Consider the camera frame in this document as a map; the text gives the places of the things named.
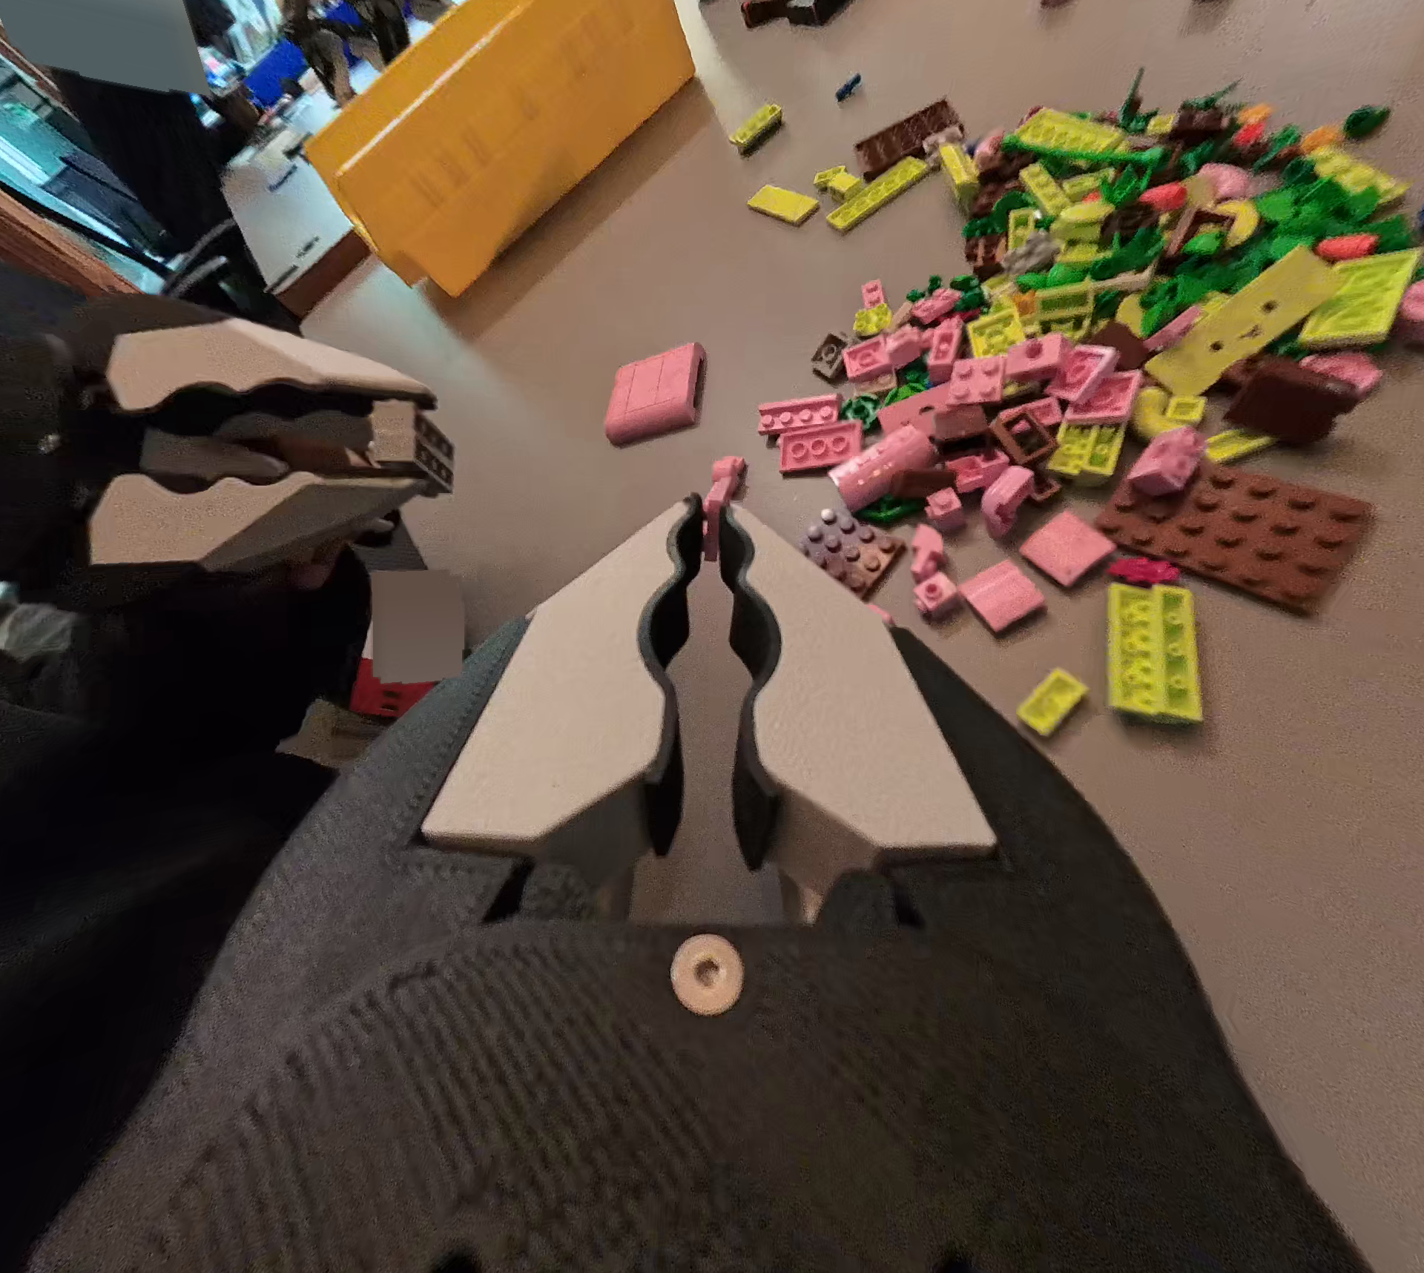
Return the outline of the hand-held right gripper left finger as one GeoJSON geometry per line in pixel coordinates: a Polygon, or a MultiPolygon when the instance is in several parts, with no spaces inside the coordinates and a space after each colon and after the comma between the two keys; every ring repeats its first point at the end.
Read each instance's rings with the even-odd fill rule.
{"type": "Polygon", "coordinates": [[[422,821],[427,848],[560,867],[599,912],[630,910],[682,817],[667,668],[701,563],[703,502],[679,501],[526,616],[422,821]]]}

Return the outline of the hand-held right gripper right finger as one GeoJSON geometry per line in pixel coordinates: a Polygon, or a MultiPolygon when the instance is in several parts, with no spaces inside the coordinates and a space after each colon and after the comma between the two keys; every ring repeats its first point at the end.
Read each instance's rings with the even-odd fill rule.
{"type": "Polygon", "coordinates": [[[898,648],[898,631],[747,508],[722,512],[740,708],[732,820],[812,921],[855,873],[982,860],[995,837],[898,648]]]}

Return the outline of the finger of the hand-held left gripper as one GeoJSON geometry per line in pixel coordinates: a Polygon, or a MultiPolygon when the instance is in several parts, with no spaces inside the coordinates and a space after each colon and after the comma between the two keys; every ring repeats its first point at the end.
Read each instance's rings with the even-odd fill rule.
{"type": "Polygon", "coordinates": [[[206,572],[255,572],[359,535],[376,518],[424,493],[406,478],[215,481],[173,492],[142,475],[112,481],[89,524],[95,566],[194,564],[206,572]]]}
{"type": "Polygon", "coordinates": [[[434,407],[434,394],[407,375],[247,321],[121,334],[111,351],[111,392],[121,412],[155,410],[189,388],[238,397],[271,386],[434,407]]]}

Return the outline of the thin pink brick piece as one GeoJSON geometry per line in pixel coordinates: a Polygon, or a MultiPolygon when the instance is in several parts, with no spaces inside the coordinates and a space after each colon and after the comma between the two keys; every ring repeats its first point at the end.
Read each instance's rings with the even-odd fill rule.
{"type": "Polygon", "coordinates": [[[718,560],[720,548],[720,517],[744,481],[746,458],[728,455],[719,458],[710,469],[710,486],[703,498],[701,556],[704,560],[718,560]]]}

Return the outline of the pink rounded tile block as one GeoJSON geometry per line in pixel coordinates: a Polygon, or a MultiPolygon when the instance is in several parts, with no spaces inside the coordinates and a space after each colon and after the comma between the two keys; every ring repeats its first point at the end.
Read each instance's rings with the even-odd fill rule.
{"type": "Polygon", "coordinates": [[[606,441],[631,446],[694,426],[704,367],[704,348],[688,342],[617,369],[603,419],[606,441]]]}

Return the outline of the pile of mixed toy bricks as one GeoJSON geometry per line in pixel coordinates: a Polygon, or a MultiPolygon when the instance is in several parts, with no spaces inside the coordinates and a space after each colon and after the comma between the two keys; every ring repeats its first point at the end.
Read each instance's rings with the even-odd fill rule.
{"type": "MultiPolygon", "coordinates": [[[[1039,106],[939,145],[876,216],[936,174],[961,272],[898,296],[869,280],[812,351],[812,395],[841,395],[861,450],[903,425],[934,441],[931,468],[857,514],[829,481],[832,508],[913,553],[922,618],[965,607],[1001,636],[1045,607],[1029,572],[1060,590],[1102,573],[1108,708],[1185,729],[1204,720],[1201,579],[1093,518],[1124,481],[1170,496],[1200,468],[1326,444],[1389,343],[1421,348],[1421,213],[1366,155],[1389,104],[1303,127],[1228,84],[1154,113],[1140,82],[1112,112],[1039,106]]],[[[829,478],[783,477],[762,438],[783,480],[829,478]]]]}

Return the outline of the red box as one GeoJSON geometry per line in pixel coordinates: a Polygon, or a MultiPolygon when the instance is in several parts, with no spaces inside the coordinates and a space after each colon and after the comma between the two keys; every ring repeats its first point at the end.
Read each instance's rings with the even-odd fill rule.
{"type": "Polygon", "coordinates": [[[385,683],[362,665],[354,679],[347,708],[351,714],[394,723],[409,713],[419,699],[436,689],[437,682],[385,683]]]}

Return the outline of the brown square studded plate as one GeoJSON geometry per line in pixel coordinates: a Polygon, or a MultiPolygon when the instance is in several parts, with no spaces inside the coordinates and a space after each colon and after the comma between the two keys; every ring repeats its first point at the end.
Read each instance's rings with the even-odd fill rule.
{"type": "Polygon", "coordinates": [[[872,600],[890,576],[906,544],[844,508],[824,508],[798,541],[801,554],[826,576],[863,602],[872,600]]]}

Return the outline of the long pink curved brick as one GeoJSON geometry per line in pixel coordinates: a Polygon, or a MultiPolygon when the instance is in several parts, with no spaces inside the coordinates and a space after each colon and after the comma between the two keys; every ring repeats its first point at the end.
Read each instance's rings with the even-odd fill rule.
{"type": "Polygon", "coordinates": [[[857,514],[884,498],[894,477],[904,471],[928,469],[939,461],[931,437],[912,425],[903,425],[866,449],[833,466],[827,480],[845,508],[857,514]]]}

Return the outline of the wide pink plate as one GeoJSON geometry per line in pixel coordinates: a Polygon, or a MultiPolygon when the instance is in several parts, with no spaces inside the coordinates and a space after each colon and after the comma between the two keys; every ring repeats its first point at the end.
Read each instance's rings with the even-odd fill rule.
{"type": "Polygon", "coordinates": [[[778,437],[777,468],[783,477],[827,472],[861,453],[861,423],[835,421],[792,428],[778,437]]]}

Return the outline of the narrow pink plate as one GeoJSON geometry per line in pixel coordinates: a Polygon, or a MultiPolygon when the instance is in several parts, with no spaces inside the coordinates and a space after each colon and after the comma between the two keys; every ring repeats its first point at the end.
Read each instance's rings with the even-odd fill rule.
{"type": "Polygon", "coordinates": [[[798,431],[841,421],[842,397],[836,392],[783,400],[756,407],[756,432],[778,438],[798,431]]]}

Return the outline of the person's black jacket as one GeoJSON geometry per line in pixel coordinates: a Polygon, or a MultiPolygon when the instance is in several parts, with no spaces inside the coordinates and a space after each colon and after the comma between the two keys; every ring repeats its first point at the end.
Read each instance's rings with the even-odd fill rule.
{"type": "Polygon", "coordinates": [[[81,613],[59,656],[3,670],[3,1122],[123,1091],[332,784],[283,744],[369,619],[369,575],[339,550],[81,613]]]}

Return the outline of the yellow plastic bin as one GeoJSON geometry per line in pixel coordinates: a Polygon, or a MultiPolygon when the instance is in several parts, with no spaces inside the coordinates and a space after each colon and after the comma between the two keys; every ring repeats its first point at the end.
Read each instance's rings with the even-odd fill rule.
{"type": "Polygon", "coordinates": [[[305,145],[403,284],[448,296],[694,76],[673,0],[464,0],[305,145]]]}

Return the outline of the dark tool stand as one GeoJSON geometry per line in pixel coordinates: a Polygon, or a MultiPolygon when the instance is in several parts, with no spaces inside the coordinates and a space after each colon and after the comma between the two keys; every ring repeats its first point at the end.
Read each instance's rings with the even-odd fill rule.
{"type": "Polygon", "coordinates": [[[354,97],[353,60],[387,67],[410,45],[405,0],[280,0],[283,38],[336,107],[354,97]]]}

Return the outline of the large brown studded plate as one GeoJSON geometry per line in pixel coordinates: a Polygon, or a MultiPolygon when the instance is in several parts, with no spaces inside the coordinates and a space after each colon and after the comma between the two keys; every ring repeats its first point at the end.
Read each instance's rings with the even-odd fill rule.
{"type": "Polygon", "coordinates": [[[1351,496],[1210,465],[1170,496],[1148,496],[1124,481],[1091,524],[1124,553],[1308,618],[1375,518],[1370,504],[1351,496]]]}

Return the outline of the long lime plate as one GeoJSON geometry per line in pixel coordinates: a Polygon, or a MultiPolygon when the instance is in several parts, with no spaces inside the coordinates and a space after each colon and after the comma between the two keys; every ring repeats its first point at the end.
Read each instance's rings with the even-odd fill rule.
{"type": "Polygon", "coordinates": [[[875,180],[863,185],[857,193],[847,196],[844,204],[827,216],[827,228],[838,235],[855,231],[928,174],[930,167],[922,159],[903,158],[894,162],[875,180]]]}

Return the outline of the brown rectangular plate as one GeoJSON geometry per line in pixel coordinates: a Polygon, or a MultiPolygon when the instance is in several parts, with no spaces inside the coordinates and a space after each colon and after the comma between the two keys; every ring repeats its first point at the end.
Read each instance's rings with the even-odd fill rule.
{"type": "Polygon", "coordinates": [[[855,170],[870,182],[898,161],[927,161],[939,145],[962,140],[964,125],[958,112],[940,97],[857,142],[852,148],[855,170]]]}

